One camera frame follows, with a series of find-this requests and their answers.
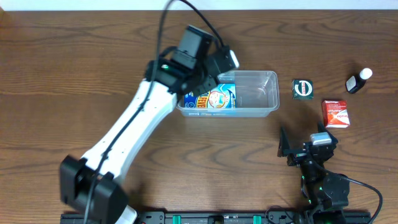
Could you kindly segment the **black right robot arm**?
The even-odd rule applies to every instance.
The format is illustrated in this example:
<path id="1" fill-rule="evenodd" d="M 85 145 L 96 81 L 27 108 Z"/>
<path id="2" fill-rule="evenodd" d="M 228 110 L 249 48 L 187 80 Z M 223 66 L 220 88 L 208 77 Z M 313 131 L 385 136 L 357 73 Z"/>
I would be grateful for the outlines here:
<path id="1" fill-rule="evenodd" d="M 294 223 L 339 223 L 345 222 L 343 207 L 348 205 L 349 182 L 345 176 L 328 174 L 324 162 L 334 155 L 338 144 L 322 123 L 318 132 L 310 135 L 309 142 L 292 148 L 287 132 L 280 129 L 277 155 L 287 158 L 288 166 L 299 167 L 302 173 L 301 193 L 310 206 L 293 217 Z"/>

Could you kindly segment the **blue fever patch box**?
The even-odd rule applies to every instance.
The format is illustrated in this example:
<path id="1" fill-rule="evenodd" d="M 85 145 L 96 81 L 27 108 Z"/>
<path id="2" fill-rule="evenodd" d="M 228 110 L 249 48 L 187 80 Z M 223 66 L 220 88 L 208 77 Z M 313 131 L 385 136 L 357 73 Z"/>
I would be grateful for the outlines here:
<path id="1" fill-rule="evenodd" d="M 235 108 L 236 85 L 233 83 L 219 84 L 214 89 L 199 96 L 194 96 L 193 93 L 186 94 L 183 104 L 185 108 Z"/>

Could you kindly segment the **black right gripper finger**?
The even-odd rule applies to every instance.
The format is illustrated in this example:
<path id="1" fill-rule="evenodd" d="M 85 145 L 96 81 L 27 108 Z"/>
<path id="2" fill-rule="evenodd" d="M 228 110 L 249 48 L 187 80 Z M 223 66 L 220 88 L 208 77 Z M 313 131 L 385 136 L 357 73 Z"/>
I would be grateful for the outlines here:
<path id="1" fill-rule="evenodd" d="M 278 157 L 287 157 L 290 153 L 290 144 L 287 134 L 283 127 L 280 128 L 279 147 L 277 151 Z"/>
<path id="2" fill-rule="evenodd" d="M 333 135 L 326 129 L 326 127 L 323 125 L 321 121 L 317 123 L 317 129 L 318 133 L 327 133 L 329 137 L 332 137 Z"/>

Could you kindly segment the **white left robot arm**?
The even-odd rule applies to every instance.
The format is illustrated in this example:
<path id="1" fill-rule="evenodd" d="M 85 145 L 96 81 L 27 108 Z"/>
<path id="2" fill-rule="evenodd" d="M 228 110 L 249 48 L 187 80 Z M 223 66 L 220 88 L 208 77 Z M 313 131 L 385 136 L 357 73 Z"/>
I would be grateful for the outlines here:
<path id="1" fill-rule="evenodd" d="M 188 26 L 178 46 L 158 50 L 144 79 L 111 129 L 80 159 L 60 164 L 60 198 L 80 212 L 80 223 L 134 223 L 137 212 L 122 189 L 128 170 L 154 129 L 188 93 L 201 95 L 219 84 L 219 75 L 239 67 L 229 46 Z"/>

